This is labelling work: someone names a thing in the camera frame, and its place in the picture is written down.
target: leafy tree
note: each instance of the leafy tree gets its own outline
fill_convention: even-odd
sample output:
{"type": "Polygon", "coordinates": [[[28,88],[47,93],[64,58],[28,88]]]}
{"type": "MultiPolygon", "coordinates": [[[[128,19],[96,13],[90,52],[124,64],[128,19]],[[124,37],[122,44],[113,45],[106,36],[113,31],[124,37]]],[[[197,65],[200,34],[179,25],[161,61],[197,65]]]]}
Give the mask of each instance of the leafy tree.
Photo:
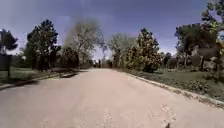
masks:
{"type": "Polygon", "coordinates": [[[112,39],[108,42],[108,47],[112,51],[115,68],[124,67],[126,52],[134,43],[135,38],[123,33],[117,33],[112,36],[112,39]]]}
{"type": "Polygon", "coordinates": [[[202,20],[211,25],[210,31],[217,33],[224,29],[224,0],[208,2],[206,10],[202,12],[202,20]]]}
{"type": "Polygon", "coordinates": [[[167,62],[168,62],[169,59],[171,59],[171,57],[172,57],[171,53],[167,52],[167,53],[165,54],[165,56],[164,56],[164,58],[163,58],[163,66],[164,66],[164,67],[166,67],[167,62]]]}
{"type": "Polygon", "coordinates": [[[6,54],[6,51],[11,51],[17,48],[17,39],[13,37],[10,31],[3,29],[0,31],[0,53],[6,54]]]}
{"type": "Polygon", "coordinates": [[[94,19],[78,21],[68,33],[65,45],[71,46],[77,51],[83,62],[88,60],[96,46],[105,48],[103,34],[98,22],[94,19]]]}
{"type": "Polygon", "coordinates": [[[208,24],[183,25],[176,28],[175,36],[178,38],[176,49],[179,54],[190,55],[196,45],[200,48],[213,47],[216,34],[210,33],[208,24]]]}
{"type": "Polygon", "coordinates": [[[152,32],[149,33],[146,28],[141,29],[137,45],[128,51],[128,67],[146,72],[157,70],[161,63],[158,45],[152,32]]]}
{"type": "Polygon", "coordinates": [[[60,50],[56,46],[58,33],[50,20],[43,21],[28,34],[25,56],[32,68],[47,70],[55,61],[55,53],[60,50]]]}

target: road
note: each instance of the road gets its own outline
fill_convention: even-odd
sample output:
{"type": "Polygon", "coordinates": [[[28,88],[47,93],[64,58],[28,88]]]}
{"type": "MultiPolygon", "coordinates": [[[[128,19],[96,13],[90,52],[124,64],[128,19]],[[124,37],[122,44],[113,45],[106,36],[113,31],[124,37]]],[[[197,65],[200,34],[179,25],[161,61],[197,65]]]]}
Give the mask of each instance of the road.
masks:
{"type": "Polygon", "coordinates": [[[109,69],[0,91],[0,128],[224,128],[224,111],[109,69]]]}

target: blue sky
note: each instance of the blue sky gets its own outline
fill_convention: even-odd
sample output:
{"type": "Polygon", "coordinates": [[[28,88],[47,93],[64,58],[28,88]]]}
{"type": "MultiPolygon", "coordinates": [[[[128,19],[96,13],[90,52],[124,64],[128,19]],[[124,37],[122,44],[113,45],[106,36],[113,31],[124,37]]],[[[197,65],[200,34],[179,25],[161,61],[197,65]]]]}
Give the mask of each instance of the blue sky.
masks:
{"type": "MultiPolygon", "coordinates": [[[[46,18],[59,33],[63,44],[69,28],[81,18],[96,18],[106,39],[116,32],[137,36],[145,27],[159,41],[161,51],[175,53],[177,26],[201,22],[207,0],[1,0],[0,28],[17,37],[19,47],[26,34],[46,18]]],[[[95,58],[102,57],[100,50],[95,58]]]]}

